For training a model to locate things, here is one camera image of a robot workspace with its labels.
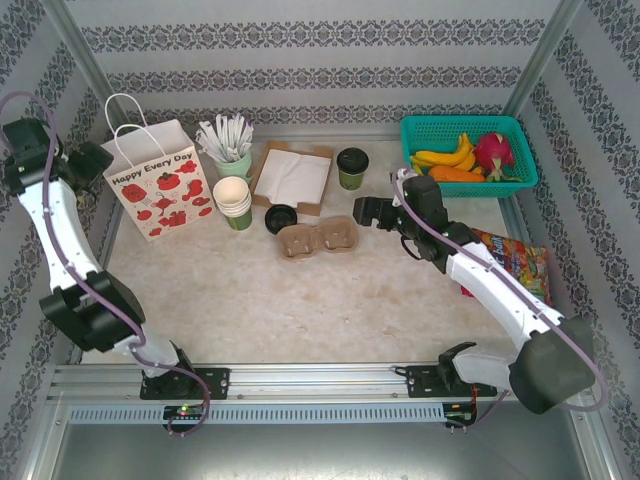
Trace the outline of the aluminium frame post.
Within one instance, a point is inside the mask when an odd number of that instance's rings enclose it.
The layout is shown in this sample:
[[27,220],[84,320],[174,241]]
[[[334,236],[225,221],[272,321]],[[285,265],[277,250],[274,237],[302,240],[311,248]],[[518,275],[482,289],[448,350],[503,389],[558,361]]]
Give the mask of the aluminium frame post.
[[554,49],[563,38],[583,0],[559,0],[540,40],[536,45],[522,75],[516,83],[502,114],[517,117],[529,98],[538,79],[551,59]]
[[114,93],[66,0],[39,0],[56,32],[68,47],[84,79],[95,93],[100,106]]

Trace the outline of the yellow banana bunch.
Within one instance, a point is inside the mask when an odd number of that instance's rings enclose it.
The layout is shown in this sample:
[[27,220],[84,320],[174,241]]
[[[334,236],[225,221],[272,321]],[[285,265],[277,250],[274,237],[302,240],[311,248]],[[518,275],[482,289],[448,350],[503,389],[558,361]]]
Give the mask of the yellow banana bunch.
[[415,170],[427,171],[437,166],[453,167],[463,171],[471,171],[476,164],[473,152],[474,145],[468,135],[458,137],[458,146],[453,153],[442,153],[421,150],[410,156],[410,164]]

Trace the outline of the white paper napkin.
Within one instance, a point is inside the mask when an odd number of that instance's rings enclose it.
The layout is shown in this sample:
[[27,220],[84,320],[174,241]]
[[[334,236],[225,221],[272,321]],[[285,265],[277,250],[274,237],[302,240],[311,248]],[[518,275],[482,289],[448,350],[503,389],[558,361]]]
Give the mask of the white paper napkin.
[[319,205],[329,175],[326,157],[271,149],[254,193],[271,204]]

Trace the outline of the orange toy carrot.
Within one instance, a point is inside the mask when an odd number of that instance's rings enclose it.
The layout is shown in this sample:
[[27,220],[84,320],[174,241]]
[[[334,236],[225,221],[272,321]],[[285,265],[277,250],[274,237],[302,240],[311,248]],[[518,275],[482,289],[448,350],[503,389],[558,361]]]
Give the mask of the orange toy carrot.
[[446,165],[430,168],[428,175],[439,183],[483,183],[485,181],[485,177],[481,174]]

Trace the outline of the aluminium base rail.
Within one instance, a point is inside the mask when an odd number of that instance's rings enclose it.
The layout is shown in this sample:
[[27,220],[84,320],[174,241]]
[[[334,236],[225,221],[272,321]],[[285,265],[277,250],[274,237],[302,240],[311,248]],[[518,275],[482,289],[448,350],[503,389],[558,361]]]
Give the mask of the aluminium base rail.
[[511,369],[496,358],[462,359],[460,385],[444,386],[437,367],[416,370],[389,363],[202,364],[197,376],[167,372],[145,380],[133,364],[81,364],[55,369],[46,393],[49,403],[70,405],[198,404],[205,394],[214,404],[468,403],[478,386],[480,402],[501,392],[508,400]]

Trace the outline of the stack of paper cups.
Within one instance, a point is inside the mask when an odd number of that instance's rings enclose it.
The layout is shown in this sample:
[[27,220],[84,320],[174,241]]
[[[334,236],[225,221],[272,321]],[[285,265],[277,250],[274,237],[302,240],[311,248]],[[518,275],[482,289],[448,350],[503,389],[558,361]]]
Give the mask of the stack of paper cups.
[[248,184],[236,176],[219,180],[212,189],[216,205],[235,231],[246,230],[252,222],[252,198]]

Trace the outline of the white red printed paper bag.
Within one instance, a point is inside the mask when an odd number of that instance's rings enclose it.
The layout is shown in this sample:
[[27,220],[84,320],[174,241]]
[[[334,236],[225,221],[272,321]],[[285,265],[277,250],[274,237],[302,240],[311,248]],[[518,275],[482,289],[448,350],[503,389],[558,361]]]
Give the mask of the white red printed paper bag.
[[102,147],[113,156],[106,184],[144,238],[151,242],[215,210],[193,141],[176,119],[119,126]]

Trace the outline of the mint green straw holder mug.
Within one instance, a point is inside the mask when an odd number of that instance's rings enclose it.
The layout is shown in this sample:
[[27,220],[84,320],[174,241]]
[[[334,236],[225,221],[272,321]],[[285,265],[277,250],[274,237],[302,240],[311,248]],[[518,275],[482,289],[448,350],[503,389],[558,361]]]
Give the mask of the mint green straw holder mug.
[[252,154],[246,153],[240,160],[234,162],[214,161],[219,179],[227,177],[239,177],[247,184],[252,181]]

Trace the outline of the pink dragon fruit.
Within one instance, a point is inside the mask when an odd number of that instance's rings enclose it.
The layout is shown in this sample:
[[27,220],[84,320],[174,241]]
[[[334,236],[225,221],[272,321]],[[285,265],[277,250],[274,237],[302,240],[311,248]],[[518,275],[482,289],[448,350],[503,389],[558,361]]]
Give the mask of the pink dragon fruit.
[[522,182],[523,179],[504,172],[515,168],[515,157],[508,139],[499,133],[482,136],[473,148],[476,163],[485,172],[487,182]]

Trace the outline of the brown pulp cup carrier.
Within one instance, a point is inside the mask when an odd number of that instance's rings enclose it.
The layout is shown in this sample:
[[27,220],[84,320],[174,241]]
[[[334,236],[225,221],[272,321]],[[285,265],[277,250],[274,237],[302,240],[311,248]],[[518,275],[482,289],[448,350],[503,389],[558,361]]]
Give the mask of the brown pulp cup carrier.
[[357,225],[347,216],[334,216],[317,225],[296,224],[276,234],[279,252],[285,260],[299,261],[320,251],[337,254],[353,251],[359,244]]

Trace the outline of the black plastic cup lid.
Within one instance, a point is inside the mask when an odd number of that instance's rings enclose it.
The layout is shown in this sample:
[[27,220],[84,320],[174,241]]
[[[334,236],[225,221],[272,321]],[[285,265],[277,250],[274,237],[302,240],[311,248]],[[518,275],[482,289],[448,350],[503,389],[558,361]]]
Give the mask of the black plastic cup lid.
[[350,147],[342,150],[336,158],[338,169],[349,175],[364,173],[369,166],[369,157],[361,149]]

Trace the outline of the teal plastic basket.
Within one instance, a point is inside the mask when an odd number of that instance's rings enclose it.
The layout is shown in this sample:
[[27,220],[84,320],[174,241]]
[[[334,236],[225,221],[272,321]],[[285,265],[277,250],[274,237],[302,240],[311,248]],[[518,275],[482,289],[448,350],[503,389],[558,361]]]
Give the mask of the teal plastic basket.
[[[517,176],[522,182],[483,183],[439,183],[448,197],[508,197],[519,190],[536,185],[538,175],[534,160],[518,122],[508,116],[470,116],[470,115],[427,115],[408,116],[401,121],[401,142],[404,158],[410,164],[410,156],[421,150],[453,153],[458,146],[458,137],[466,133],[474,145],[489,133],[504,135],[513,150],[515,168],[506,167],[507,175]],[[418,174],[428,175],[428,171],[415,170]],[[469,171],[486,176],[485,170],[477,163]]]

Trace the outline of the colourful fruit candy bag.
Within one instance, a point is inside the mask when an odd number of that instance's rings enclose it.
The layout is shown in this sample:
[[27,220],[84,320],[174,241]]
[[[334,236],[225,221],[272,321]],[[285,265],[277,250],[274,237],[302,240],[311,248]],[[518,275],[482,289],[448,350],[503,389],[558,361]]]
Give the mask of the colourful fruit candy bag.
[[552,306],[547,269],[547,249],[472,228],[497,263],[534,297]]

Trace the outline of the brown cardboard napkin tray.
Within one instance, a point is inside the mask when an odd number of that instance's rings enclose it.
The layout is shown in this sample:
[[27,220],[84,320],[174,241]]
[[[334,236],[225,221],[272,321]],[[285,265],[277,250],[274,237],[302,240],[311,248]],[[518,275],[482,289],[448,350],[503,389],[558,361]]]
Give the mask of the brown cardboard napkin tray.
[[290,144],[287,143],[287,142],[275,141],[275,140],[268,141],[266,146],[265,146],[265,149],[263,151],[263,155],[262,155],[260,161],[257,163],[257,165],[254,168],[254,174],[253,174],[253,178],[252,178],[251,185],[250,185],[250,191],[251,191],[251,196],[252,196],[252,204],[255,205],[255,206],[260,206],[260,207],[265,207],[265,208],[270,208],[271,206],[273,206],[273,204],[271,204],[266,198],[257,196],[254,193],[254,189],[256,187],[258,178],[259,178],[259,176],[260,176],[260,174],[262,172],[263,165],[264,165],[264,162],[266,160],[267,154],[269,153],[269,151],[271,149],[280,149],[280,150],[285,150],[285,151],[291,151],[291,152],[294,152],[294,153],[316,155],[316,156],[326,157],[326,158],[329,159],[329,161],[330,161],[329,175],[328,175],[328,178],[327,178],[327,182],[326,182],[326,186],[325,186],[325,189],[324,189],[324,192],[323,192],[321,203],[319,205],[300,204],[298,207],[292,207],[292,208],[294,208],[296,210],[296,212],[298,214],[319,217],[320,214],[321,214],[321,211],[322,211],[323,202],[324,202],[324,199],[325,199],[325,196],[326,196],[327,185],[328,185],[328,181],[329,181],[329,177],[330,177],[330,172],[331,172],[331,169],[332,169],[333,150],[331,148],[329,148],[329,147],[315,146],[310,151],[302,151],[302,150],[296,150],[296,149],[292,148],[290,146]]

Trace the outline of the grey sheet metal shelf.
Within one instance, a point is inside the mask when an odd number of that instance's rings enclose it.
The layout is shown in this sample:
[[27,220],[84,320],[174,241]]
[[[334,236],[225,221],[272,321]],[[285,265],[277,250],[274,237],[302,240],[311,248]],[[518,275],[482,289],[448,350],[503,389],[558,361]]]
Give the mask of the grey sheet metal shelf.
[[12,480],[630,480],[596,414],[542,417],[506,402],[450,430],[384,423],[211,424],[184,439],[125,408],[46,409]]

